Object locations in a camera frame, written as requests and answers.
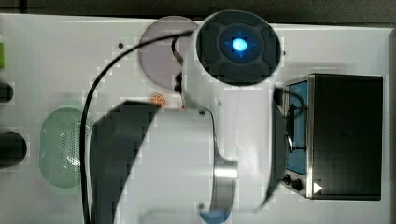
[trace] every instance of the white surface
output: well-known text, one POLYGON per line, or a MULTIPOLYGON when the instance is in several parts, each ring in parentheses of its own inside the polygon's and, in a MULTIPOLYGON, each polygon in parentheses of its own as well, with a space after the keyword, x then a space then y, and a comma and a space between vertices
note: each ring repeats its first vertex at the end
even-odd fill
MULTIPOLYGON (((94 78, 120 52, 119 41, 128 47, 137 43, 152 21, 0 15, 6 51, 0 80, 15 89, 14 99, 0 105, 0 126, 17 131, 28 144, 27 157, 19 166, 0 170, 0 223, 82 223, 79 186, 53 188, 38 170, 39 130, 55 109, 81 105, 94 78)), ((389 29, 275 28, 287 52, 280 68, 283 80, 312 72, 384 76, 382 199, 313 202, 279 186, 260 213, 236 210, 227 223, 389 223, 389 29)), ((170 106, 180 106, 176 94, 142 76, 134 53, 110 74, 93 99, 94 120, 125 99, 146 101, 155 92, 162 93, 170 106)), ((175 211, 152 213, 144 223, 199 223, 195 215, 172 214, 175 211)))
POLYGON ((115 224, 137 224, 158 209, 196 212, 212 199, 213 130, 198 110, 159 111, 122 191, 115 224))

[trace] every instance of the black circular cap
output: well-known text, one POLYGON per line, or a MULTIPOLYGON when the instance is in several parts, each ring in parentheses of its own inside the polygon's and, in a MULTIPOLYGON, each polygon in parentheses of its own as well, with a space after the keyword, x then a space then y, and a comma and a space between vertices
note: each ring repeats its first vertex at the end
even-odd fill
POLYGON ((303 182, 301 182, 301 179, 297 178, 297 179, 291 181, 291 186, 294 189, 300 191, 303 189, 303 182))
POLYGON ((289 185, 289 184, 290 184, 290 181, 291 181, 290 175, 285 174, 285 175, 283 176, 283 182, 284 182, 286 185, 289 185))
POLYGON ((283 53, 267 22, 239 10, 224 10, 210 18, 197 35, 196 49, 206 72, 233 86, 264 81, 273 74, 283 53), (241 39, 246 47, 236 49, 235 39, 241 39))

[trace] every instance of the black object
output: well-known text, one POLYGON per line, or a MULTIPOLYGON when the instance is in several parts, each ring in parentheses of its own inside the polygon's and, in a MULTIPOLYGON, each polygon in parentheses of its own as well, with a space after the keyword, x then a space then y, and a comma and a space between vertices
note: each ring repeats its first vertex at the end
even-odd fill
POLYGON ((316 75, 314 199, 379 200, 382 162, 382 77, 316 75))
POLYGON ((276 105, 282 106, 283 105, 283 90, 275 87, 273 99, 274 99, 276 105))
POLYGON ((158 109, 158 105, 127 101, 94 124, 90 144, 92 223, 113 223, 115 206, 158 109))
MULTIPOLYGON (((182 32, 180 34, 175 34, 175 35, 164 35, 160 36, 145 42, 141 42, 140 44, 125 50, 123 53, 121 53, 117 58, 113 59, 106 67, 105 69, 99 74, 99 76, 96 78, 96 80, 93 82, 90 91, 88 92, 87 99, 85 101, 84 105, 84 110, 82 112, 81 116, 81 125, 80 125, 80 130, 79 130, 79 156, 81 158, 85 158, 85 126, 87 123, 87 117, 88 117, 88 111, 90 109, 90 104, 91 104, 91 99, 93 97, 93 93, 98 86, 99 82, 101 79, 105 76, 106 72, 120 59, 128 55, 129 53, 133 52, 136 49, 142 48, 146 45, 149 45, 151 43, 165 40, 165 39, 171 39, 175 38, 178 36, 191 36, 194 33, 194 31, 186 31, 182 32)), ((93 219, 93 222, 90 220, 90 214, 89 214, 89 207, 88 207, 88 192, 87 192, 87 174, 85 171, 85 163, 82 162, 80 165, 80 171, 81 171, 81 200, 82 200, 82 210, 83 210, 83 216, 84 216, 84 223, 85 224, 90 224, 90 223, 95 223, 95 219, 93 219)))
POLYGON ((0 168, 14 166, 26 156, 26 142, 14 132, 0 133, 0 168))
POLYGON ((288 111, 288 115, 286 116, 286 146, 291 152, 293 152, 293 141, 294 141, 294 110, 296 109, 295 105, 291 105, 288 111))
POLYGON ((4 82, 0 82, 0 103, 8 102, 14 96, 14 89, 4 82))
POLYGON ((256 15, 239 10, 225 10, 209 19, 198 33, 196 45, 207 73, 234 86, 264 81, 275 71, 282 54, 271 26, 256 15), (236 38, 247 42, 246 50, 233 49, 236 38))
POLYGON ((299 179, 299 178, 297 178, 295 180, 291 180, 291 186, 298 191, 303 189, 303 183, 301 182, 301 179, 299 179))
POLYGON ((286 185, 289 185, 289 184, 290 184, 290 181, 291 181, 290 175, 285 174, 285 175, 283 176, 283 182, 284 182, 286 185))

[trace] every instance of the black cable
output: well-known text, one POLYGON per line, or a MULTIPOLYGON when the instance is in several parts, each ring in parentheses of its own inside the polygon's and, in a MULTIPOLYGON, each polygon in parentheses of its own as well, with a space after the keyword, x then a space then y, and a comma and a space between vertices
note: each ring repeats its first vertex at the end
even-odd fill
POLYGON ((275 88, 274 97, 273 98, 274 98, 274 100, 275 100, 277 105, 282 105, 283 104, 282 96, 283 96, 284 93, 292 95, 292 96, 294 96, 295 98, 297 98, 300 101, 301 106, 300 107, 298 107, 298 106, 294 107, 294 109, 295 110, 299 110, 300 113, 295 114, 294 117, 300 116, 303 113, 303 111, 305 111, 307 109, 303 97, 301 95, 293 92, 293 91, 285 91, 285 90, 283 90, 281 88, 275 88))
POLYGON ((88 110, 90 109, 90 104, 91 104, 91 99, 93 97, 93 93, 99 84, 100 80, 102 77, 106 74, 106 72, 120 59, 128 55, 129 53, 133 52, 136 49, 142 48, 146 45, 152 44, 157 41, 165 40, 165 39, 170 39, 170 38, 175 38, 175 37, 180 37, 180 36, 191 36, 194 31, 186 31, 180 34, 175 34, 175 35, 163 35, 157 38, 154 38, 152 40, 148 40, 142 43, 139 43, 138 45, 134 46, 133 48, 127 49, 124 51, 122 54, 120 54, 117 58, 113 59, 111 63, 109 63, 105 69, 99 74, 99 76, 96 78, 96 80, 93 82, 90 91, 88 93, 87 99, 85 100, 85 105, 84 105, 84 110, 82 112, 81 116, 81 125, 79 129, 79 156, 80 156, 80 171, 81 171, 81 196, 82 196, 82 209, 83 209, 83 216, 84 216, 84 223, 85 224, 94 224, 95 219, 92 219, 92 222, 90 220, 90 215, 89 215, 89 207, 88 207, 88 193, 87 193, 87 174, 85 170, 85 129, 86 129, 86 122, 87 122, 87 117, 88 117, 88 110))

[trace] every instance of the orange object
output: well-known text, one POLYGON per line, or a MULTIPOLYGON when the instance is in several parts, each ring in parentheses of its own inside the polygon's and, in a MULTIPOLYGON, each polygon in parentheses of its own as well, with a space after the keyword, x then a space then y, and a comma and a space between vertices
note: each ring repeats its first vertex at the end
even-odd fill
POLYGON ((165 106, 165 98, 163 98, 163 96, 161 96, 160 94, 154 94, 153 96, 151 96, 149 102, 154 105, 160 105, 161 107, 165 106))

